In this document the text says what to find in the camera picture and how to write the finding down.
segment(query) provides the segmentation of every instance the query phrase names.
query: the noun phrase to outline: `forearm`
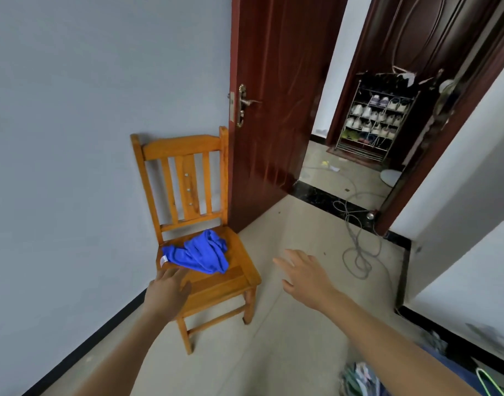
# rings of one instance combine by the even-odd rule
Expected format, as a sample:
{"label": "forearm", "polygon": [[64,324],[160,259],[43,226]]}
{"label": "forearm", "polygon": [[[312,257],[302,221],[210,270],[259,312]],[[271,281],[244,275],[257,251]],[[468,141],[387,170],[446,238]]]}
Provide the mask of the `forearm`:
{"label": "forearm", "polygon": [[320,311],[346,334],[394,396],[478,395],[455,373],[343,293],[334,293]]}
{"label": "forearm", "polygon": [[75,396],[129,396],[144,358],[163,327],[142,316]]}

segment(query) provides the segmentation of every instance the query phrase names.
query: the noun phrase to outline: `chair backrest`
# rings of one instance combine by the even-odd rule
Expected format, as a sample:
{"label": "chair backrest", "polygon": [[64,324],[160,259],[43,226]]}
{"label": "chair backrest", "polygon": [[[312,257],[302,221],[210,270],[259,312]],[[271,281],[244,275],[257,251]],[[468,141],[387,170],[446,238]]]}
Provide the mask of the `chair backrest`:
{"label": "chair backrest", "polygon": [[[158,139],[146,145],[141,145],[137,134],[131,135],[131,143],[135,152],[138,170],[151,212],[151,219],[155,227],[158,244],[164,242],[162,233],[181,226],[221,218],[223,225],[228,224],[228,129],[219,127],[219,137],[201,134],[198,136]],[[212,211],[211,181],[210,181],[210,152],[220,151],[221,160],[221,211]],[[197,193],[197,176],[194,155],[202,153],[202,168],[204,176],[204,193],[206,197],[206,213],[199,209],[199,195]],[[178,219],[171,171],[168,158],[175,158],[181,202],[184,219]],[[146,161],[160,160],[164,182],[166,185],[167,201],[171,212],[172,223],[161,225],[156,212],[155,199],[151,190],[150,179],[146,170]]]}

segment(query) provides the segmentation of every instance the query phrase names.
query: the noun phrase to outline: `chair leg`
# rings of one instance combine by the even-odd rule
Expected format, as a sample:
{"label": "chair leg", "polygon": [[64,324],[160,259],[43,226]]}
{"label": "chair leg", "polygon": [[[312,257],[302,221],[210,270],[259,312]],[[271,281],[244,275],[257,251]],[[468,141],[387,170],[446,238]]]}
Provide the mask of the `chair leg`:
{"label": "chair leg", "polygon": [[256,290],[256,288],[252,288],[252,289],[244,292],[244,300],[246,302],[246,307],[244,308],[243,322],[245,325],[248,325],[249,323],[251,323],[252,318],[254,317],[255,290]]}
{"label": "chair leg", "polygon": [[184,346],[186,347],[186,353],[188,353],[189,355],[193,353],[193,350],[191,348],[191,342],[189,341],[188,328],[186,327],[186,322],[184,322],[184,319],[182,317],[177,317],[176,321],[178,325],[178,330],[180,331],[182,336],[182,341],[184,342]]}

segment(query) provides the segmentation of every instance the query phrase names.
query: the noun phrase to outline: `tile floor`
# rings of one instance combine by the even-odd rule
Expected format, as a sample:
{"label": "tile floor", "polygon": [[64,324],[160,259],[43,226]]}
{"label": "tile floor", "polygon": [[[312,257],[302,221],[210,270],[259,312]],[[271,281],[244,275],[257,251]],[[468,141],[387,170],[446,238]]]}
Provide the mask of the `tile floor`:
{"label": "tile floor", "polygon": [[[391,187],[380,180],[380,172],[333,156],[327,149],[309,142],[299,179],[368,210],[379,208],[391,192]],[[334,172],[330,167],[340,170]]]}
{"label": "tile floor", "polygon": [[[284,248],[300,248],[318,256],[339,289],[406,336],[419,339],[420,329],[392,312],[394,296],[382,266],[374,263],[369,278],[361,281],[342,264],[341,254],[352,244],[341,219],[286,196],[240,236],[263,279],[252,323],[244,326],[238,315],[207,329],[193,339],[191,356],[186,355],[178,329],[171,323],[151,347],[133,396],[338,395],[338,373],[346,361],[358,357],[331,322],[282,291],[283,274],[271,260]],[[379,241],[371,233],[361,235],[362,245],[369,251],[376,250]],[[402,254],[403,249],[383,241],[381,260],[394,287]],[[242,297],[228,300],[190,317],[189,326],[241,304]],[[139,310],[120,324],[44,396],[73,393],[138,314]]]}

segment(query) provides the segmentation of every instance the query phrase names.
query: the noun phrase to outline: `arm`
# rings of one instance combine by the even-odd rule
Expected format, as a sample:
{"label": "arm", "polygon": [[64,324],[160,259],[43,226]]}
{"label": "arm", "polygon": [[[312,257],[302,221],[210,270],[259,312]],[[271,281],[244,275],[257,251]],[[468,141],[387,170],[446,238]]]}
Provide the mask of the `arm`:
{"label": "arm", "polygon": [[478,393],[413,342],[368,314],[336,290],[314,256],[286,250],[292,263],[274,262],[287,273],[283,289],[327,316],[362,353],[394,396],[477,396]]}
{"label": "arm", "polygon": [[97,367],[75,396],[129,396],[153,341],[181,310],[189,293],[181,290],[187,269],[161,269],[147,287],[142,315],[129,334]]}

